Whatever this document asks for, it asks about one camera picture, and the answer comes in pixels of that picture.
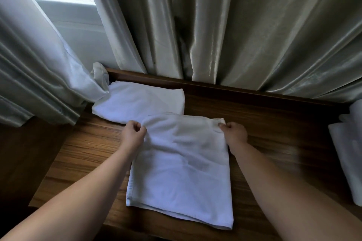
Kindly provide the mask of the person's left hand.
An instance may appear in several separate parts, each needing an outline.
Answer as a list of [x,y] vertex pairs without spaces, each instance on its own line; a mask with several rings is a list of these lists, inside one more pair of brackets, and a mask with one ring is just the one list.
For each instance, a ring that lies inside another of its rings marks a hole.
[[130,132],[129,122],[127,122],[120,134],[119,150],[123,152],[136,152],[143,144],[146,134],[147,128],[144,125],[142,125],[142,131]]

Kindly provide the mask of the person's right hand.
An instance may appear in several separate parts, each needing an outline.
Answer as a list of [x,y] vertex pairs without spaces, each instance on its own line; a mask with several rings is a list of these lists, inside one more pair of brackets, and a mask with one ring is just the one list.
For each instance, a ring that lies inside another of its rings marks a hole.
[[232,122],[233,127],[221,131],[224,133],[226,143],[230,152],[236,156],[240,150],[248,143],[247,130],[242,124]]

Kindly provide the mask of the large white towel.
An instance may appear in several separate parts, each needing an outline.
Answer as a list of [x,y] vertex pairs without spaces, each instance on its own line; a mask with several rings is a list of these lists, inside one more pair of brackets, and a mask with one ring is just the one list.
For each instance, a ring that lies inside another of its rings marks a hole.
[[143,121],[144,143],[132,162],[126,206],[232,230],[229,151],[223,118],[160,113]]

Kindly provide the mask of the person's right forearm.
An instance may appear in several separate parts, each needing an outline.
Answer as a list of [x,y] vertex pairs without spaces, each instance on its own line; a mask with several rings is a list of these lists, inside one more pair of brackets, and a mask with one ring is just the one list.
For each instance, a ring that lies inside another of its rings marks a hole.
[[362,241],[362,221],[248,143],[228,142],[257,203],[284,241]]

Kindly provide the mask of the person's left forearm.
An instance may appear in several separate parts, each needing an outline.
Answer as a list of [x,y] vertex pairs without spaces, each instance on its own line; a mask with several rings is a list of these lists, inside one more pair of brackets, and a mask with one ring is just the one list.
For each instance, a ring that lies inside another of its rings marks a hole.
[[91,173],[57,194],[0,241],[92,240],[104,223],[137,152],[119,149]]

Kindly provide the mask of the folded white towel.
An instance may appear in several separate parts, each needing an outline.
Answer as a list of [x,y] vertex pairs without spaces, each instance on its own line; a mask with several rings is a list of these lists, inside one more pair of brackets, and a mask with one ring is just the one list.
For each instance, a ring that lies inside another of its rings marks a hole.
[[112,82],[106,96],[95,102],[92,113],[102,119],[126,124],[139,123],[147,116],[171,112],[184,113],[183,89],[167,89],[133,82]]

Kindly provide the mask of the grey satin curtain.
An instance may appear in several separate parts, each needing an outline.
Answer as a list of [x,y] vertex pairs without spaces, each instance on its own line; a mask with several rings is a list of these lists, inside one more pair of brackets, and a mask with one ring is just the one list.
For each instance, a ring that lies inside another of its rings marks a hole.
[[362,0],[94,0],[107,67],[290,96],[362,99]]

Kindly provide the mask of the pale sheer curtain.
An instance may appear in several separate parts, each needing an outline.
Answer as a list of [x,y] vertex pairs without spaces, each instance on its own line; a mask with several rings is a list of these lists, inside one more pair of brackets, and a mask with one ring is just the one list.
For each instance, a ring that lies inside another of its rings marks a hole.
[[105,67],[90,73],[35,0],[0,0],[0,124],[74,125],[108,84]]

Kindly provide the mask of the white cloth pile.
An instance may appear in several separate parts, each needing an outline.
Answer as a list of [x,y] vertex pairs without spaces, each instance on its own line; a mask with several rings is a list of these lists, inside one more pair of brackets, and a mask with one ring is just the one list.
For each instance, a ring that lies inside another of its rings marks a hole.
[[354,102],[349,114],[340,115],[339,120],[329,124],[328,130],[353,202],[362,207],[362,99]]

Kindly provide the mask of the dark wooden table rail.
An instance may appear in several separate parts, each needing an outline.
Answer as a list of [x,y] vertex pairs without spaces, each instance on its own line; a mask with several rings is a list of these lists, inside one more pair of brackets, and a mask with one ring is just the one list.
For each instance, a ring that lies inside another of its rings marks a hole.
[[274,93],[258,92],[248,89],[226,87],[202,82],[148,75],[138,72],[106,68],[110,81],[133,82],[167,89],[183,89],[185,94],[211,99],[273,108],[292,112],[344,114],[350,104],[312,100],[302,97],[283,96]]

